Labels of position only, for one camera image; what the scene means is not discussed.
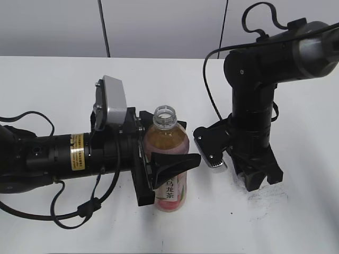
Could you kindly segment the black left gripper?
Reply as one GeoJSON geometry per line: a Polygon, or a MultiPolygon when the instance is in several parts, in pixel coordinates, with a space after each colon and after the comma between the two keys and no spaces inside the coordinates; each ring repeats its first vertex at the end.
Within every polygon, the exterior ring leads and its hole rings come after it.
{"type": "MultiPolygon", "coordinates": [[[[186,122],[178,121],[184,129],[186,122]]],[[[118,174],[130,171],[139,206],[152,205],[155,201],[153,189],[160,188],[168,180],[200,165],[201,156],[198,153],[170,155],[151,153],[151,183],[148,179],[146,156],[142,146],[143,126],[136,116],[134,107],[127,108],[124,123],[117,132],[119,147],[118,174]]]]}

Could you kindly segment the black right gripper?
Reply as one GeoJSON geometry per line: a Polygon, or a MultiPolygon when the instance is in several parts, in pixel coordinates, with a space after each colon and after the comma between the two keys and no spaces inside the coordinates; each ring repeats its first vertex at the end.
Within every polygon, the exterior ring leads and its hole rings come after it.
{"type": "Polygon", "coordinates": [[[252,172],[244,173],[247,191],[259,189],[266,176],[270,185],[282,182],[283,171],[269,140],[230,140],[227,153],[232,159],[235,172],[252,172]]]}

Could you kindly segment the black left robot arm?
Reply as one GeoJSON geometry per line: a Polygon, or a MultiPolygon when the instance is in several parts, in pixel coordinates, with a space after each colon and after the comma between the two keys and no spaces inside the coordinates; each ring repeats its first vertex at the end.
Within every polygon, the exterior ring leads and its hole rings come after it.
{"type": "Polygon", "coordinates": [[[102,131],[38,137],[34,133],[1,126],[1,193],[17,194],[51,185],[55,180],[130,171],[139,206],[155,201],[155,190],[176,175],[197,167],[197,153],[147,159],[143,146],[151,114],[136,116],[127,109],[124,124],[102,131]]]}

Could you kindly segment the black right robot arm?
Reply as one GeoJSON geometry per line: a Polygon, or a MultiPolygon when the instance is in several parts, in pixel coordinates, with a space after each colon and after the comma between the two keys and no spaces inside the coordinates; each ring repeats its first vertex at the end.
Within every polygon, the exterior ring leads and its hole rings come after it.
{"type": "Polygon", "coordinates": [[[282,181],[270,146],[274,92],[278,84],[325,77],[338,65],[338,28],[320,21],[302,21],[264,39],[259,46],[232,50],[224,61],[232,88],[227,119],[227,152],[245,188],[259,189],[263,180],[282,181]]]}

